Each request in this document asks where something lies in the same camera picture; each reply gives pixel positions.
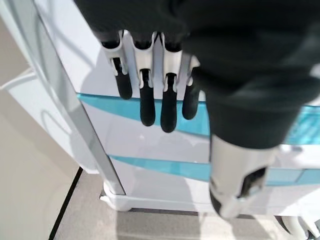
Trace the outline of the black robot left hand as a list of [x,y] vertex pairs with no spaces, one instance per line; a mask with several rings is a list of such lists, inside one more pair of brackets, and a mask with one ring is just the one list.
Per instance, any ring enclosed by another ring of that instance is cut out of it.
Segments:
[[306,103],[320,93],[317,0],[78,0],[93,34],[109,49],[117,33],[136,45],[162,33],[163,47],[199,61],[188,88],[205,93],[212,205],[237,217],[266,184],[275,151]]

